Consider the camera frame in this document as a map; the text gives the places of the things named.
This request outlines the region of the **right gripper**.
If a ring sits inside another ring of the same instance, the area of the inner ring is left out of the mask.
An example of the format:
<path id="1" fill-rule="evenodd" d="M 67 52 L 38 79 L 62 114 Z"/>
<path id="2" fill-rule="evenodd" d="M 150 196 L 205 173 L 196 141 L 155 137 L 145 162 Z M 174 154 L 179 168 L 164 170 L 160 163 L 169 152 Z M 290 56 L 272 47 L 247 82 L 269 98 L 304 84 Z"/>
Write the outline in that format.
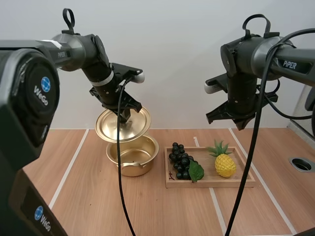
<path id="1" fill-rule="evenodd" d="M 259 93 L 246 95 L 245 98 L 232 98 L 222 103 L 217 108 L 206 114 L 209 124 L 216 120 L 232 120 L 238 130 L 246 128 L 247 124 L 255 118 L 258 105 Z M 264 93 L 262 108 L 266 105 L 273 104 L 278 101 L 278 95 L 275 92 Z"/>

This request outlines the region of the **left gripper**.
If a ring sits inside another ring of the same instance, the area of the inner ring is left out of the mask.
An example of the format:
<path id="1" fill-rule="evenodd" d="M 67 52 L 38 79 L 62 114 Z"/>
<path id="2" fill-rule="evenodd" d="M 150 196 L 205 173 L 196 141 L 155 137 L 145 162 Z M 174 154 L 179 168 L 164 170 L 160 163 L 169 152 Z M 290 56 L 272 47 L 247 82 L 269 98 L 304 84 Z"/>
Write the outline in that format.
<path id="1" fill-rule="evenodd" d="M 126 123 L 130 116 L 130 110 L 140 112 L 142 105 L 136 101 L 126 91 L 122 93 L 122 109 L 118 110 L 118 100 L 120 95 L 120 83 L 123 81 L 122 76 L 114 76 L 111 81 L 106 82 L 106 79 L 101 77 L 89 76 L 89 81 L 92 88 L 89 93 L 94 96 L 104 108 L 115 111 L 120 123 Z"/>

